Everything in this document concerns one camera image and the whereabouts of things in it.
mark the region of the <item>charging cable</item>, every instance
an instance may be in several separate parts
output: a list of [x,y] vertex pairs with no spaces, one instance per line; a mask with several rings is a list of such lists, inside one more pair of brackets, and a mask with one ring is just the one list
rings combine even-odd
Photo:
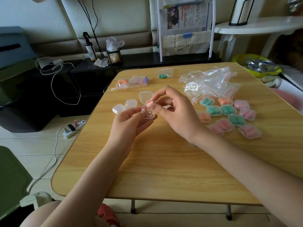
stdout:
[[[60,72],[60,71],[62,70],[63,64],[71,64],[73,67],[74,67],[74,65],[73,65],[72,63],[61,63],[60,60],[56,60],[55,58],[53,58],[53,59],[54,59],[53,64],[47,64],[47,65],[54,65],[54,64],[55,64],[55,66],[52,67],[52,68],[50,68],[50,69],[48,69],[48,70],[42,70],[42,68],[40,69],[40,68],[38,67],[37,63],[38,63],[38,60],[43,59],[43,58],[53,58],[53,57],[41,57],[41,58],[38,58],[38,59],[36,60],[36,68],[40,71],[40,73],[41,73],[42,75],[52,75],[52,74],[54,74],[53,77],[52,77],[52,79],[51,79],[51,91],[53,92],[54,96],[55,96],[59,101],[61,101],[61,102],[64,103],[64,104],[67,104],[67,105],[78,105],[78,103],[80,102],[80,99],[81,99],[81,91],[80,91],[80,90],[79,90],[79,94],[80,94],[79,100],[78,100],[78,102],[77,102],[76,104],[73,104],[73,103],[65,103],[65,102],[63,102],[61,99],[59,99],[59,98],[56,96],[56,94],[55,94],[55,92],[54,92],[54,90],[53,90],[53,86],[52,86],[52,85],[53,85],[54,77],[55,77],[55,75],[56,75],[58,72]],[[50,71],[50,70],[54,71],[54,70],[57,69],[58,67],[59,67],[59,69],[58,69],[57,71],[55,71],[55,72],[46,73],[46,74],[42,73],[42,72],[47,72],[47,71]]]
[[37,181],[39,181],[47,172],[49,172],[57,163],[58,159],[57,159],[57,156],[56,156],[56,147],[57,147],[57,143],[58,143],[58,133],[61,129],[66,129],[65,127],[61,127],[59,128],[59,130],[57,131],[57,134],[56,134],[56,144],[55,144],[55,148],[54,148],[54,157],[55,157],[55,162],[46,170],[44,170],[44,172],[42,172],[42,174],[32,183],[32,185],[29,187],[28,189],[28,193],[30,193],[32,187],[34,186],[34,184],[37,183]]

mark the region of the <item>tile floor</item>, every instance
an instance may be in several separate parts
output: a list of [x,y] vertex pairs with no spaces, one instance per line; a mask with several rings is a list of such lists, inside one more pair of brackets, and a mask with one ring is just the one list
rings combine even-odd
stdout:
[[[52,165],[56,133],[76,119],[89,116],[60,118],[56,116],[43,130],[35,133],[10,133],[0,127],[0,146],[9,148],[28,172],[35,178]],[[78,134],[64,139],[59,133],[56,153],[58,162],[32,188],[31,193],[45,191],[56,200],[64,197],[50,188],[51,177]],[[137,214],[130,214],[130,200],[105,199],[122,220],[123,226],[270,226],[269,211],[258,206],[232,206],[233,221],[225,218],[225,205],[184,202],[159,202],[136,200]]]

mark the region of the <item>white cable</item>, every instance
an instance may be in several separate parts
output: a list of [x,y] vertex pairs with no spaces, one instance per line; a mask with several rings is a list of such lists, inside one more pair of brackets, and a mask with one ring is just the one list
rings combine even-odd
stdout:
[[55,157],[55,162],[53,163],[53,165],[51,165],[51,167],[49,167],[47,170],[44,170],[44,172],[32,183],[32,185],[29,187],[28,189],[28,193],[30,193],[32,187],[34,184],[36,184],[37,181],[39,181],[48,171],[50,171],[55,164],[57,163],[57,156],[56,156],[56,147],[57,147],[57,143],[58,143],[58,133],[61,129],[64,129],[64,127],[60,127],[59,130],[57,131],[56,134],[56,144],[55,144],[55,148],[54,148],[54,157]]
[[[54,90],[53,90],[53,86],[52,86],[52,85],[53,85],[54,77],[55,77],[55,75],[56,75],[58,72],[60,72],[60,71],[62,70],[63,64],[71,64],[73,67],[74,67],[74,65],[73,65],[72,63],[62,63],[62,64],[55,65],[55,66],[52,67],[51,69],[42,70],[42,69],[38,68],[37,62],[38,62],[38,60],[43,59],[43,58],[52,58],[52,57],[41,57],[41,58],[38,58],[38,59],[36,60],[36,68],[40,71],[40,73],[41,73],[42,75],[51,75],[51,74],[54,74],[53,77],[52,77],[52,79],[51,79],[51,91],[53,92],[53,94],[54,94],[54,96],[56,97],[56,99],[58,99],[59,101],[61,101],[61,102],[64,103],[64,104],[67,104],[67,105],[78,105],[78,103],[80,102],[80,99],[81,99],[81,91],[80,91],[80,90],[79,90],[79,94],[80,94],[79,100],[78,100],[78,102],[77,102],[76,104],[74,104],[74,103],[65,103],[65,102],[63,102],[61,99],[59,99],[59,98],[56,96],[56,94],[55,94],[55,92],[54,92]],[[47,73],[47,74],[43,74],[43,73],[42,73],[42,72],[47,72],[47,71],[49,71],[49,70],[54,70],[54,69],[56,69],[57,67],[60,67],[60,69],[59,69],[58,71],[55,71],[55,72],[52,72],[52,73]]]

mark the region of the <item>spray bottle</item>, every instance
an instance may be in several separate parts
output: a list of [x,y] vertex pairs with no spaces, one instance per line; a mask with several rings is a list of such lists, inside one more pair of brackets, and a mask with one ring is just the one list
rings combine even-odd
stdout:
[[89,41],[89,38],[91,38],[91,37],[89,36],[89,34],[87,32],[83,32],[82,36],[85,38],[85,41],[86,41],[85,47],[89,53],[89,57],[90,57],[91,61],[96,61],[97,55],[93,48],[93,43]]

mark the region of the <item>wooden table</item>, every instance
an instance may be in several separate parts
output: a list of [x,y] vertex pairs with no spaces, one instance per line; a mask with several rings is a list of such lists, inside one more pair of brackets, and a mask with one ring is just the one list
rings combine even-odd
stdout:
[[[67,195],[91,161],[104,147],[115,114],[112,107],[125,104],[127,99],[137,99],[138,93],[170,85],[180,92],[183,83],[179,76],[191,70],[208,70],[231,66],[238,75],[230,82],[241,83],[236,99],[245,99],[257,111],[254,122],[263,135],[246,140],[235,129],[225,138],[290,173],[303,178],[303,118],[293,107],[235,63],[196,64],[176,66],[174,77],[158,79],[161,68],[137,69],[120,72],[114,80],[128,79],[134,75],[149,76],[147,87],[124,90],[109,89],[71,146],[56,170],[51,186],[59,195]],[[197,110],[205,108],[195,105]],[[154,124],[140,134],[132,151],[119,170],[107,198],[164,200],[184,202],[211,202],[226,204],[254,204],[260,202],[212,157],[177,135],[159,116]]]

